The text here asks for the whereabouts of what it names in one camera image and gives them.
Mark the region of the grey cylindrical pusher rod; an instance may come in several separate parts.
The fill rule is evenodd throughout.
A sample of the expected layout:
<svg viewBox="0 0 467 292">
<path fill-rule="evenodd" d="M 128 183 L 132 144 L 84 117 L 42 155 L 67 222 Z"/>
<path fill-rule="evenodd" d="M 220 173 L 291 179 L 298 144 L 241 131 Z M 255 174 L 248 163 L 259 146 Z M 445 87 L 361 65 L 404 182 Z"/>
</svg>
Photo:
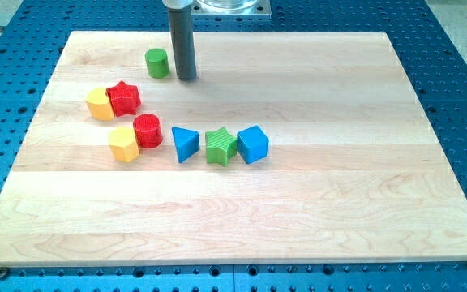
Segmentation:
<svg viewBox="0 0 467 292">
<path fill-rule="evenodd" d="M 190 81 L 197 77 L 191 8 L 168 9 L 169 28 L 177 77 Z"/>
</svg>

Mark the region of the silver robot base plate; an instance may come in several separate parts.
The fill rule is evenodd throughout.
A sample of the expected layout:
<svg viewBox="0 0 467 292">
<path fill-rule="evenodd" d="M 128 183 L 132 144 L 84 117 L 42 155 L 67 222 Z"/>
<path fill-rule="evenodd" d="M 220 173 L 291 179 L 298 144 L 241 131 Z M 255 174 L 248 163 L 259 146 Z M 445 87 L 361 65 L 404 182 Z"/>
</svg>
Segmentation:
<svg viewBox="0 0 467 292">
<path fill-rule="evenodd" d="M 269 19 L 270 0 L 162 0 L 171 9 L 188 7 L 194 19 Z"/>
</svg>

